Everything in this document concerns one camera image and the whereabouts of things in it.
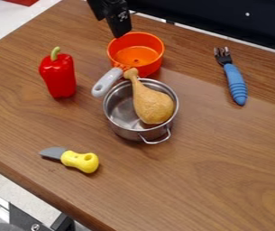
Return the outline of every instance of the white handle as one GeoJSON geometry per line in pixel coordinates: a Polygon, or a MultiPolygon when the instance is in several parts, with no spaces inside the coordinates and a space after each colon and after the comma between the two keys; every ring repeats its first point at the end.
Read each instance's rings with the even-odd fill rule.
{"type": "Polygon", "coordinates": [[[110,69],[93,87],[92,96],[102,97],[107,93],[110,87],[120,78],[124,72],[119,68],[110,69]]]}

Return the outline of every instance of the pot rim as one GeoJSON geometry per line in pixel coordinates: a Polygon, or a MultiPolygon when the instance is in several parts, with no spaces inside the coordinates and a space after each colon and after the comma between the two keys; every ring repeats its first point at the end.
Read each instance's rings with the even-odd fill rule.
{"type": "Polygon", "coordinates": [[[176,116],[176,114],[178,113],[179,111],[179,98],[176,94],[176,92],[171,88],[169,87],[167,84],[163,83],[163,82],[160,82],[158,80],[155,80],[155,79],[139,79],[141,82],[150,82],[150,83],[154,83],[154,84],[158,84],[158,85],[161,85],[163,87],[165,87],[168,91],[171,92],[171,94],[174,96],[175,98],[175,103],[176,103],[176,106],[175,106],[175,110],[173,111],[173,114],[171,116],[171,118],[169,118],[167,121],[165,121],[164,123],[162,124],[159,124],[157,126],[154,126],[154,127],[151,127],[151,128],[145,128],[145,129],[129,129],[127,127],[123,127],[123,126],[120,126],[119,124],[115,123],[112,119],[110,119],[110,117],[108,116],[107,114],[107,110],[106,110],[106,101],[107,99],[111,96],[112,93],[114,93],[117,89],[120,89],[120,88],[123,88],[125,85],[127,84],[132,84],[130,80],[126,80],[126,81],[123,81],[117,85],[115,85],[113,88],[111,88],[108,93],[105,95],[105,98],[104,98],[104,101],[103,101],[103,110],[104,110],[104,114],[105,116],[107,117],[107,119],[109,120],[109,122],[111,122],[112,124],[116,125],[117,127],[120,127],[124,130],[127,130],[127,131],[131,131],[131,132],[138,132],[138,133],[141,133],[141,132],[149,132],[149,131],[153,131],[153,130],[156,130],[156,129],[159,129],[159,128],[162,128],[164,126],[166,126],[167,124],[169,124],[173,119],[174,117],[176,116]]]}

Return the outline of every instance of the pot side handle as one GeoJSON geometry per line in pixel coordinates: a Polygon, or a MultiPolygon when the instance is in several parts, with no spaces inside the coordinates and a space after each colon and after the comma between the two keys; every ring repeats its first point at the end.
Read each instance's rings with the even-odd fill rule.
{"type": "Polygon", "coordinates": [[[167,131],[167,136],[164,139],[159,140],[159,141],[147,141],[140,133],[138,133],[138,135],[147,144],[158,144],[158,143],[162,143],[162,142],[167,141],[168,139],[170,139],[170,137],[171,137],[170,129],[168,127],[166,127],[166,131],[167,131]]]}
{"type": "Polygon", "coordinates": [[[94,97],[102,97],[113,86],[124,72],[119,68],[110,69],[93,87],[91,94],[94,97]]]}

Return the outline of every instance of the floor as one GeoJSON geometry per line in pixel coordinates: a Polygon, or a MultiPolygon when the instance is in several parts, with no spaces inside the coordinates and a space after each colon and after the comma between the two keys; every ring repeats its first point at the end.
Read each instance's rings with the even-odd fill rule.
{"type": "Polygon", "coordinates": [[[0,0],[0,39],[16,30],[60,0],[40,0],[27,7],[0,0]]]}

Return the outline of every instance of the red bell pepper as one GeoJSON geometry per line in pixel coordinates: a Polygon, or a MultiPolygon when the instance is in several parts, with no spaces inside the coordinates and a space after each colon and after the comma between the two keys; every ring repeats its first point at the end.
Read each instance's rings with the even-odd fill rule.
{"type": "Polygon", "coordinates": [[[53,97],[70,97],[76,91],[74,63],[70,55],[59,52],[60,47],[55,47],[42,60],[39,71],[53,97]]]}

